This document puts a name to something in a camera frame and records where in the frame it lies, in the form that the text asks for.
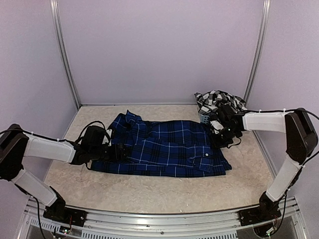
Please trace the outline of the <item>light blue plastic basket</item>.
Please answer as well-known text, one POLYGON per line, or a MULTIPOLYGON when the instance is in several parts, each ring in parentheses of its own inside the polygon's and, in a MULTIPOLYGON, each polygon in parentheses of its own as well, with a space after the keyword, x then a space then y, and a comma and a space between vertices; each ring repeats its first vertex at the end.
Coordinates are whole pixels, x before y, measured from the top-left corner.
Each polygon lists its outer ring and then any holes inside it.
POLYGON ((211 122, 211 115, 199 114, 200 122, 204 124, 209 124, 211 122))

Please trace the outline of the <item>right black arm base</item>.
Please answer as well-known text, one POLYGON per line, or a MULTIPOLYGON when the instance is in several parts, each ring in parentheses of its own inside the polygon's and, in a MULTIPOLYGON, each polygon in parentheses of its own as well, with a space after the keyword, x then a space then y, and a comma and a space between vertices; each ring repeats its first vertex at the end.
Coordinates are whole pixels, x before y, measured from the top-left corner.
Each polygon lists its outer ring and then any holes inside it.
POLYGON ((264 192, 259 199, 258 206, 238 212, 241 226, 253 225, 279 218, 281 216, 279 202, 279 200, 273 202, 268 198, 266 192, 264 192))

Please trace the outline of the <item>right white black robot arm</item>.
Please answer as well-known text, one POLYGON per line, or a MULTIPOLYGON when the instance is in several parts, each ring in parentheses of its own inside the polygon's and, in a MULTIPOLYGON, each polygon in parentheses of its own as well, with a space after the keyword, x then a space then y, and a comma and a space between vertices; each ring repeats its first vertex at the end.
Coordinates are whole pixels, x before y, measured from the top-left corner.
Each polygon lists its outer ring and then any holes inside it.
POLYGON ((283 141, 282 166, 265 192, 272 202, 289 191, 305 165, 318 155, 319 135, 314 119, 318 116, 304 108, 237 113, 229 105, 218 107, 209 117, 216 148, 231 147, 234 139, 248 131, 279 136, 283 141))

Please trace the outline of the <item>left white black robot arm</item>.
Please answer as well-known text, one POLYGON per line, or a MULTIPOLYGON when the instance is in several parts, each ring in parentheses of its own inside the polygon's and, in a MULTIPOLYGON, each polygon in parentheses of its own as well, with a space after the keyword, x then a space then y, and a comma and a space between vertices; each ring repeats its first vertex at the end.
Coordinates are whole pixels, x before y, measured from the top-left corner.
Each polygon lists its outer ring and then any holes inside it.
POLYGON ((54 139, 23 130, 12 124, 0 133, 0 178, 12 182, 46 207, 57 220, 63 222, 70 216, 65 201, 40 179, 27 171, 22 161, 27 157, 56 160, 71 165, 89 162, 121 162, 129 149, 123 144, 113 144, 115 131, 107 129, 98 120, 86 125, 75 141, 54 139))

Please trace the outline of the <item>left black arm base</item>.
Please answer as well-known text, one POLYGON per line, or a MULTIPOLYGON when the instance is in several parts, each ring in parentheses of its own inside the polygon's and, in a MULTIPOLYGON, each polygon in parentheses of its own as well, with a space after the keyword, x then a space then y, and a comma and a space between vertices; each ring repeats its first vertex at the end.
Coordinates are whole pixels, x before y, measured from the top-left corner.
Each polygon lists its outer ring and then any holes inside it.
POLYGON ((51 206, 45 206, 43 217, 56 222, 65 223, 70 226, 83 227, 86 221, 87 212, 80 209, 66 206, 62 196, 55 192, 57 199, 51 206))

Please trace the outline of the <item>blue plaid long sleeve shirt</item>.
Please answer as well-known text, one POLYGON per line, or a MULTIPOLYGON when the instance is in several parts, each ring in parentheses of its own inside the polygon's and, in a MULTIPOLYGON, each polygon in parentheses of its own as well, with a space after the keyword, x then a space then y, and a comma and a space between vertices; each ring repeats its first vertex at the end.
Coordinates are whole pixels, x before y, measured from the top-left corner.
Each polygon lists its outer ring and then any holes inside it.
POLYGON ((93 171, 125 175, 198 178, 225 175, 232 166, 213 147, 205 124, 191 120, 146 121, 120 113, 109 126, 112 145, 127 151, 123 160, 94 161, 93 171))

